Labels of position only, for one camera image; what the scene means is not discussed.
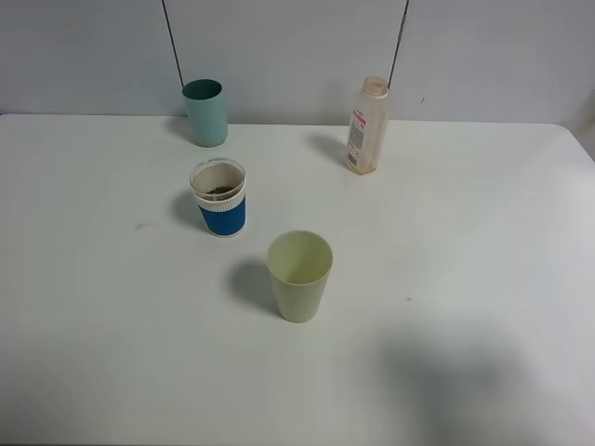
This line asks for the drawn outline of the glass cup with blue sleeve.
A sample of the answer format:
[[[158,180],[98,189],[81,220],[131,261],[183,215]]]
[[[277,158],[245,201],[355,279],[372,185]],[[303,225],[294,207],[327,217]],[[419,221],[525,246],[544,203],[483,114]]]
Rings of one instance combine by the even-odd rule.
[[[245,169],[229,158],[196,165],[189,183],[205,224],[218,237],[232,237],[245,226]]]

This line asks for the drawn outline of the light green plastic cup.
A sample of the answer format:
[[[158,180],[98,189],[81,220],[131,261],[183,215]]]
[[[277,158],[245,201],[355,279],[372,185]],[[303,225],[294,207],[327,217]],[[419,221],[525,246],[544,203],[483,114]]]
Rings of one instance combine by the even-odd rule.
[[[267,252],[267,267],[278,309],[292,323],[310,321],[318,311],[333,265],[330,244],[307,230],[278,236]]]

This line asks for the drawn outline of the clear plastic drink bottle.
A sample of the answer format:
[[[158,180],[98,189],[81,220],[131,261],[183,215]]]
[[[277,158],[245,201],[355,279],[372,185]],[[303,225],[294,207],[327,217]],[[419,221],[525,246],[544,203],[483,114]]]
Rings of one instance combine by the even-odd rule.
[[[369,76],[357,93],[347,139],[346,162],[357,175],[377,169],[389,120],[389,85],[382,77]]]

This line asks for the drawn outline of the teal plastic cup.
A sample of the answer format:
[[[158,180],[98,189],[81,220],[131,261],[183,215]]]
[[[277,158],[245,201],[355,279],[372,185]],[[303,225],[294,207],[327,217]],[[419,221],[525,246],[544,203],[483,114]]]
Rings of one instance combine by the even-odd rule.
[[[198,79],[182,88],[195,142],[202,147],[221,145],[228,136],[228,120],[222,84]]]

